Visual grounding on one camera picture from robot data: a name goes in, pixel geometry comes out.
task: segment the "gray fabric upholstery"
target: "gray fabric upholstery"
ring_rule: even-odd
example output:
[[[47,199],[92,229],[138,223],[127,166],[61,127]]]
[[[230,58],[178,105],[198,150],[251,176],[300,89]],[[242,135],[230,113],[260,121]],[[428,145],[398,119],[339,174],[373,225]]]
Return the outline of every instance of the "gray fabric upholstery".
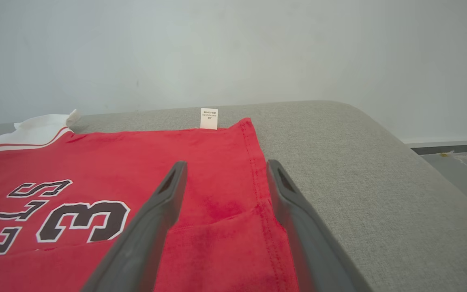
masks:
[[[358,109],[308,101],[219,108],[219,127],[252,118],[376,291],[467,291],[467,198]],[[83,116],[76,133],[199,127],[200,109]]]

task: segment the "care label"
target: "care label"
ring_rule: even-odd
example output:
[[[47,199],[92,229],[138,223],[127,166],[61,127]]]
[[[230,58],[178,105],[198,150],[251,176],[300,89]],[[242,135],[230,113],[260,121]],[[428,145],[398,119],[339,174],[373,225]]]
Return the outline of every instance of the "care label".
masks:
[[[200,128],[217,130],[217,109],[201,108]]]

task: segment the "red basketball jersey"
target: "red basketball jersey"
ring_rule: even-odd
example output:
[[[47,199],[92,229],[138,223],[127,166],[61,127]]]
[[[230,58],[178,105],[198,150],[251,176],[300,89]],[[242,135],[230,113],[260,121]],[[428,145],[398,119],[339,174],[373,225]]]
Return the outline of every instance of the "red basketball jersey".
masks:
[[[0,143],[0,291],[80,290],[181,160],[189,175],[155,290],[298,290],[249,118],[217,131],[58,127],[41,144],[26,126],[16,144]]]

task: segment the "white fabric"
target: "white fabric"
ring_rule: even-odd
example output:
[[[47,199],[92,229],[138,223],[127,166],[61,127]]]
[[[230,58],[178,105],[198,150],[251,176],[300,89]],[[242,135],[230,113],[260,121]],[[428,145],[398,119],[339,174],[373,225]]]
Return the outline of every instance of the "white fabric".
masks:
[[[80,118],[75,109],[69,115],[49,114],[29,118],[14,124],[15,131],[0,135],[0,151],[45,147],[70,132],[70,126]]]

